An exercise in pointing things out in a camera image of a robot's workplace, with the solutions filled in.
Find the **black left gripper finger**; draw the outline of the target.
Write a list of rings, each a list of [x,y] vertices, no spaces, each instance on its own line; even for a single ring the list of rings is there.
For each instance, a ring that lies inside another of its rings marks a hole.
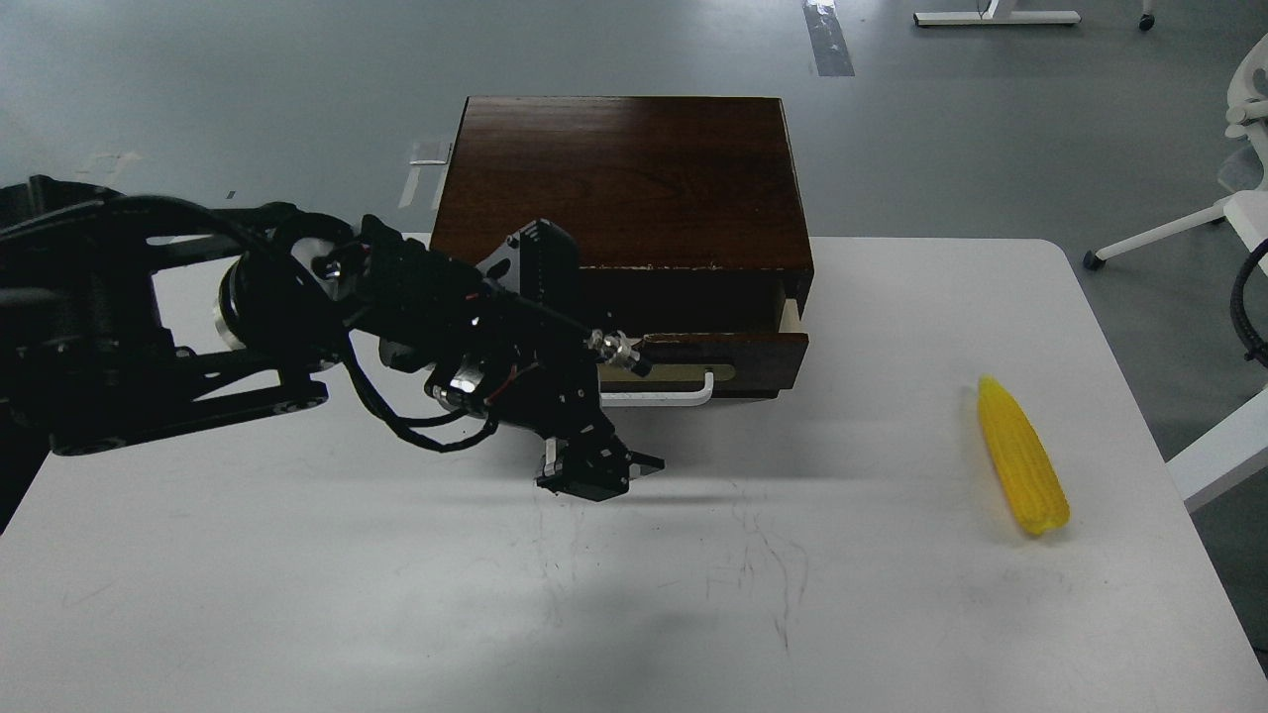
[[[614,424],[596,416],[548,435],[536,486],[590,502],[625,495],[631,481],[666,468],[661,457],[629,450]]]

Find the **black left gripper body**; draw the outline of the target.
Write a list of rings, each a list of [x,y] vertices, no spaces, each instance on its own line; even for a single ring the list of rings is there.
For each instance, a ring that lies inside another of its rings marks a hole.
[[[619,331],[585,322],[579,245],[548,219],[463,263],[372,217],[358,239],[358,329],[379,339],[396,370],[429,368],[435,417],[404,417],[358,370],[358,396],[402,442],[467,450],[508,424],[554,442],[566,457],[626,457],[598,405],[598,365],[649,365]]]

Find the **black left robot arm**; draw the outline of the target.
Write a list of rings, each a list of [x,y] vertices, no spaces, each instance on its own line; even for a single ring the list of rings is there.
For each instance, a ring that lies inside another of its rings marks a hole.
[[[212,209],[36,175],[3,189],[3,523],[48,455],[298,412],[344,365],[399,442],[545,443],[536,483],[593,502],[661,472],[602,411],[598,365],[652,365],[585,320],[579,249],[535,219],[463,263],[366,214]]]

